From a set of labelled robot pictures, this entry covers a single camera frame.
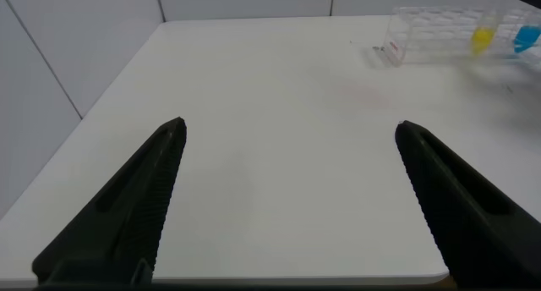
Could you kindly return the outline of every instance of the blue liquid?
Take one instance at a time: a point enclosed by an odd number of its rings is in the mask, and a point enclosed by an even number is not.
[[[541,29],[539,27],[524,25],[518,31],[514,40],[515,53],[520,53],[533,46],[535,41],[539,38],[539,35],[541,35]]]

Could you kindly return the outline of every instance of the white table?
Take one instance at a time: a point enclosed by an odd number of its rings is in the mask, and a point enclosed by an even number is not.
[[[0,284],[34,284],[33,259],[176,116],[188,142],[157,280],[447,276],[394,141],[404,119],[541,218],[530,74],[505,67],[503,82],[493,69],[373,68],[358,49],[379,45],[386,21],[161,25],[0,220]]]

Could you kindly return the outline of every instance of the wall seam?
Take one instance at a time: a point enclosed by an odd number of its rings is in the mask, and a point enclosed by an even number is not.
[[[26,35],[30,38],[30,41],[32,42],[32,44],[34,45],[34,47],[36,48],[37,52],[40,53],[40,56],[41,56],[41,59],[43,59],[43,61],[45,62],[45,65],[49,68],[49,70],[51,71],[52,73],[52,76],[54,77],[54,79],[57,81],[58,85],[60,86],[60,89],[62,89],[62,92],[64,93],[64,95],[68,98],[68,101],[69,103],[71,104],[71,106],[74,108],[75,112],[77,113],[77,115],[79,116],[79,119],[83,119],[83,116],[81,115],[81,113],[79,112],[79,110],[77,109],[77,107],[75,106],[74,104],[74,101],[71,99],[71,97],[69,97],[69,94],[66,92],[66,89],[64,89],[64,86],[62,85],[62,83],[60,82],[60,79],[58,78],[57,74],[54,72],[54,70],[52,69],[52,66],[51,64],[47,61],[47,59],[45,58],[45,55],[43,55],[43,52],[41,51],[41,49],[37,46],[37,43],[36,41],[34,40],[34,37],[32,37],[32,34],[28,31],[28,28],[26,28],[26,25],[23,23],[23,20],[19,17],[19,15],[17,14],[17,11],[15,11],[15,8],[13,6],[13,4],[9,1],[9,0],[5,0],[6,3],[8,3],[8,7],[11,9],[11,11],[13,12],[13,14],[15,15],[15,18],[17,19],[17,21],[19,21],[21,27],[23,28],[23,30],[25,31]]]

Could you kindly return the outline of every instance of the plastic container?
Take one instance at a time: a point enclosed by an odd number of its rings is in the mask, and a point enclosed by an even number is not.
[[[395,66],[448,62],[473,58],[475,40],[484,43],[476,59],[518,59],[512,40],[528,7],[514,2],[497,19],[475,7],[395,8],[382,50]],[[493,31],[479,30],[482,25],[491,25]]]

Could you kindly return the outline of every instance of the yellow liquid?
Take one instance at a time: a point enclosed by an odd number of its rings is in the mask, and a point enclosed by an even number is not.
[[[489,46],[490,42],[494,38],[495,30],[488,27],[479,27],[473,32],[472,35],[472,54],[478,56],[483,53]]]

